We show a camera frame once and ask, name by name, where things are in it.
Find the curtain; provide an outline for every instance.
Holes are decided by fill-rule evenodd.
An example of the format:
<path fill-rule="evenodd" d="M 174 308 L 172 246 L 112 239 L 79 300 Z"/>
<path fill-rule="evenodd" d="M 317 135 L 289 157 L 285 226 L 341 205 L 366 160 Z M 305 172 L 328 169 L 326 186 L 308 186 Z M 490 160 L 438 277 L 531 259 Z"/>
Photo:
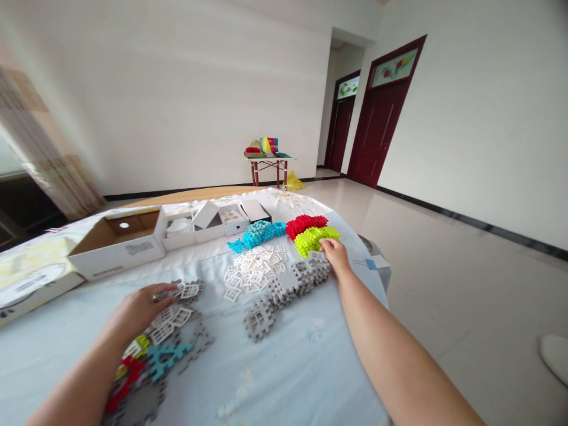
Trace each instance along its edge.
<path fill-rule="evenodd" d="M 25 73 L 0 67 L 0 122 L 23 168 L 70 221 L 105 200 Z"/>

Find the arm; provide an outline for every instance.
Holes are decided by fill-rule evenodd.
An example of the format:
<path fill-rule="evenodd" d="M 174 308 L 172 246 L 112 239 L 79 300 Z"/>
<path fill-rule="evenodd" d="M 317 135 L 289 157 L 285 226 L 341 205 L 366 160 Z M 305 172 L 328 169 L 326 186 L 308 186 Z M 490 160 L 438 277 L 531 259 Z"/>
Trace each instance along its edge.
<path fill-rule="evenodd" d="M 484 425 L 426 349 L 354 274 L 345 247 L 323 239 L 359 359 L 398 426 Z"/>
<path fill-rule="evenodd" d="M 153 284 L 128 295 L 93 346 L 65 374 L 27 425 L 99 425 L 124 351 L 157 314 L 176 300 L 171 297 L 154 303 L 153 296 L 177 289 L 175 284 Z"/>

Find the hand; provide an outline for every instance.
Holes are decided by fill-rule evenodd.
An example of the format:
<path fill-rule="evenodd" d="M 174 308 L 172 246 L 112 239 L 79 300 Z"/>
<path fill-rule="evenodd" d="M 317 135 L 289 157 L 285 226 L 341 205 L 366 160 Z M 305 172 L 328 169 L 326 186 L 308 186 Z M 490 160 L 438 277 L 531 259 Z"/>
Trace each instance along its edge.
<path fill-rule="evenodd" d="M 335 273 L 351 270 L 347 249 L 343 244 L 333 238 L 322 238 L 319 243 L 321 244 L 320 251 L 325 253 Z"/>
<path fill-rule="evenodd" d="M 156 315 L 177 300 L 177 297 L 173 296 L 155 303 L 154 295 L 177 289 L 178 286 L 175 284 L 161 283 L 130 293 L 103 326 L 98 341 L 115 344 L 126 350 L 128 345 L 150 326 Z"/>

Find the door frame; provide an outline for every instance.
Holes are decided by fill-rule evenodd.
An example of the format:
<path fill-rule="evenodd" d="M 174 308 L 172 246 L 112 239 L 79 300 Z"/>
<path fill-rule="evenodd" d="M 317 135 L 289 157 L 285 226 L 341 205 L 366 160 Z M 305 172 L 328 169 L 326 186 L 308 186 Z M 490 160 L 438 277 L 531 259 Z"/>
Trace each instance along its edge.
<path fill-rule="evenodd" d="M 332 104 L 332 107 L 331 107 L 330 129 L 328 130 L 328 133 L 327 133 L 327 146 L 325 148 L 324 167 L 326 169 L 330 168 L 331 145 L 332 145 L 331 144 L 331 138 L 332 138 L 333 132 L 335 130 L 335 121 L 337 119 L 337 106 L 339 105 L 339 101 L 342 101 L 343 99 L 347 99 L 347 98 L 337 99 L 337 94 L 339 93 L 339 85 L 342 84 L 343 82 L 351 80 L 352 78 L 358 77 L 360 75 L 361 75 L 361 70 L 355 71 L 355 72 L 353 72 L 349 75 L 346 75 L 345 77 L 341 77 L 339 80 L 337 80 L 335 82 L 335 90 L 333 91 L 333 104 Z"/>
<path fill-rule="evenodd" d="M 398 114 L 393 117 L 393 121 L 394 121 L 394 126 L 396 129 L 396 125 L 398 124 L 398 118 L 400 116 L 400 112 L 402 111 L 402 107 L 404 106 L 404 101 L 406 100 L 406 95 L 408 93 L 408 88 L 410 87 L 410 83 L 412 82 L 412 77 L 414 76 L 414 72 L 416 71 L 416 66 L 418 65 L 418 60 L 420 59 L 420 54 L 422 53 L 422 48 L 424 47 L 424 42 L 426 41 L 426 37 L 428 34 L 424 34 L 422 37 L 417 38 L 414 41 L 411 41 L 410 43 L 405 44 L 402 47 L 399 47 L 396 50 L 393 50 L 390 53 L 387 53 L 386 55 L 381 56 L 380 58 L 375 59 L 374 61 L 371 62 L 371 67 L 369 68 L 369 75 L 367 76 L 367 84 L 365 86 L 365 95 L 363 97 L 363 105 L 361 106 L 361 113 L 359 113 L 359 122 L 357 123 L 357 131 L 355 133 L 355 140 L 353 141 L 353 148 L 351 150 L 351 159 L 349 160 L 349 168 L 347 169 L 347 178 L 351 179 L 353 178 L 353 174 L 355 173 L 355 156 L 357 154 L 357 149 L 359 148 L 359 144 L 360 144 L 360 136 L 362 133 L 362 126 L 363 126 L 363 119 L 365 117 L 365 114 L 367 112 L 367 106 L 369 103 L 369 94 L 372 92 L 375 92 L 379 89 L 383 89 L 385 87 L 389 87 L 395 84 L 400 84 L 400 83 L 404 83 L 406 84 L 406 88 L 404 90 L 404 94 L 402 95 L 402 105 L 401 108 L 398 112 Z M 389 83 L 385 83 L 383 85 L 371 88 L 371 84 L 372 84 L 372 80 L 371 77 L 373 75 L 373 71 L 375 70 L 375 67 L 383 62 L 387 62 L 391 59 L 396 58 L 397 56 L 400 56 L 402 54 L 404 54 L 405 52 L 408 52 L 409 50 L 413 50 L 418 48 L 418 51 L 416 53 L 416 59 L 414 60 L 414 65 L 412 67 L 412 70 L 410 71 L 410 75 L 408 77 L 404 77 L 398 80 L 394 80 L 391 81 Z M 391 147 L 391 141 L 388 141 L 388 146 L 386 149 L 386 154 L 385 154 L 385 158 L 386 155 L 388 154 L 388 151 Z M 379 177 L 380 177 L 380 172 L 383 169 L 383 164 L 380 167 L 379 170 Z"/>

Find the yellow bag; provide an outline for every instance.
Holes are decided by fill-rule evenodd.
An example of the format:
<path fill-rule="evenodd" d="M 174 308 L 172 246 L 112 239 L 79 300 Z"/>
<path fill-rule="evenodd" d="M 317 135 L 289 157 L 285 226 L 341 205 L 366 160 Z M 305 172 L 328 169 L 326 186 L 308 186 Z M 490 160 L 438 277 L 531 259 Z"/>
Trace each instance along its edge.
<path fill-rule="evenodd" d="M 306 186 L 299 180 L 296 175 L 294 175 L 294 171 L 291 171 L 288 174 L 288 187 L 286 188 L 289 191 L 297 191 L 298 189 L 303 189 Z"/>

